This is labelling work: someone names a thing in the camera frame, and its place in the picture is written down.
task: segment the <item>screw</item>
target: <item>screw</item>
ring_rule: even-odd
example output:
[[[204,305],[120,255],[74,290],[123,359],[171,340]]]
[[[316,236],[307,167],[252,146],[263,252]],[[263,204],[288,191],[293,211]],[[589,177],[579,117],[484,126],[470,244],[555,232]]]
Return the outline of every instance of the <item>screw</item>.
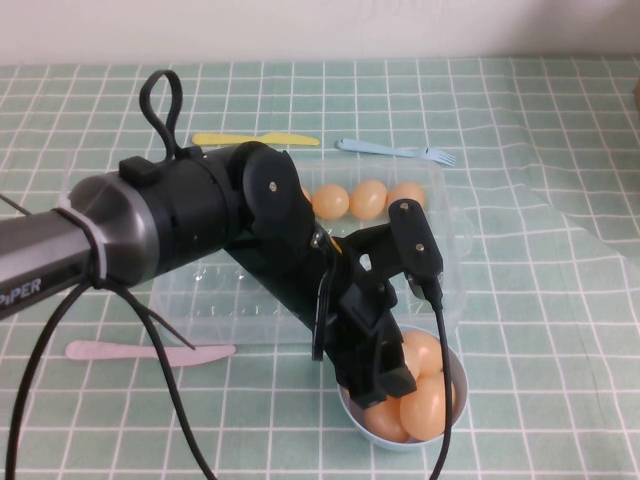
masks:
[[[320,234],[314,233],[313,237],[311,237],[311,246],[313,248],[318,248],[318,243],[320,242]]]

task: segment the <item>plastic egg tray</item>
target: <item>plastic egg tray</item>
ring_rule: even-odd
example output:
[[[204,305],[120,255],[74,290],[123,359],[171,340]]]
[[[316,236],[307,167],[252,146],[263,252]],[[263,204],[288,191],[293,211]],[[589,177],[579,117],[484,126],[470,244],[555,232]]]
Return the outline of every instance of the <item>plastic egg tray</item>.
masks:
[[[424,188],[426,216],[444,260],[445,321],[453,332],[466,301],[460,258],[470,250],[471,230],[464,213],[450,208],[442,169],[425,160],[357,155],[324,160],[294,157],[294,162],[300,183],[309,192],[326,183],[337,183],[352,192],[368,179],[380,180],[389,190],[407,181]],[[362,222],[347,213],[320,223],[331,235],[342,237],[387,221],[386,214]],[[398,296],[392,311],[396,320],[437,332],[431,306],[411,293],[404,276],[392,278],[391,283]],[[224,251],[158,277],[150,305],[195,345],[311,341],[311,332]]]

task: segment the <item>egg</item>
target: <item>egg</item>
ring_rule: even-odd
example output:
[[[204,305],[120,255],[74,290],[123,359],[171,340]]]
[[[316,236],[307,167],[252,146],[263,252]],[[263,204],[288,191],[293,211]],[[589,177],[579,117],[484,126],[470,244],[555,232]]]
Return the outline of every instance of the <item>egg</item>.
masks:
[[[444,382],[440,375],[421,377],[417,387],[400,400],[400,422],[409,435],[425,442],[444,431]]]
[[[409,440],[409,433],[400,421],[400,399],[387,397],[364,411],[364,426],[377,437],[390,442],[404,443]]]
[[[442,386],[444,388],[444,373],[440,372],[438,375],[434,375],[432,378],[438,378],[439,382],[442,382]],[[451,403],[453,404],[453,408],[456,408],[456,386],[451,382]]]
[[[418,379],[420,376],[420,357],[418,352],[408,345],[402,345],[402,351],[404,352],[404,363],[413,375],[414,379]]]
[[[382,213],[386,201],[387,187],[379,180],[366,180],[351,192],[349,210],[360,220],[371,220]]]
[[[414,182],[399,183],[389,192],[387,196],[387,205],[391,205],[396,200],[403,198],[410,198],[420,204],[423,209],[426,209],[427,197],[424,190],[420,185]]]
[[[442,347],[440,341],[426,332],[411,330],[402,334],[404,343],[420,358],[420,377],[432,376],[442,370]]]
[[[313,192],[313,211],[325,220],[336,220],[349,210],[349,194],[340,185],[327,183]]]

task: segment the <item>table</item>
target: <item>table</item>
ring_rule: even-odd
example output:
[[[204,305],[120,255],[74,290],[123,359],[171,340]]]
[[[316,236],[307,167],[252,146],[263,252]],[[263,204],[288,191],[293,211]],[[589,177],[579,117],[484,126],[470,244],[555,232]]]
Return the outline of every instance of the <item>table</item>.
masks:
[[[73,185],[131,155],[163,158],[137,92],[165,67],[0,67],[0,191],[42,211],[57,203],[69,164]],[[449,196],[475,239],[451,342],[470,397],[442,478],[640,475],[640,56],[172,68],[186,94],[179,141],[291,130],[321,138],[325,158],[342,137],[457,156],[445,171]],[[0,214],[15,212],[0,205]],[[150,289],[134,290],[146,301]],[[1,442],[59,300],[0,324]],[[119,299],[80,300],[36,377],[19,478],[201,478],[158,365],[71,363],[63,353],[74,339],[146,342]],[[311,362],[306,345],[240,347],[230,361],[176,374],[222,479],[422,479],[439,450],[371,447],[339,405],[331,366]]]

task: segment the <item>white wall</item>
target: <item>white wall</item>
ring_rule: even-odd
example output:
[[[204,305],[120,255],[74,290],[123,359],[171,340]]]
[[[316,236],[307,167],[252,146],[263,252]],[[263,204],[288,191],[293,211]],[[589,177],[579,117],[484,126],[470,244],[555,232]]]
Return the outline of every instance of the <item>white wall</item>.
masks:
[[[640,0],[2,0],[0,64],[640,52]]]

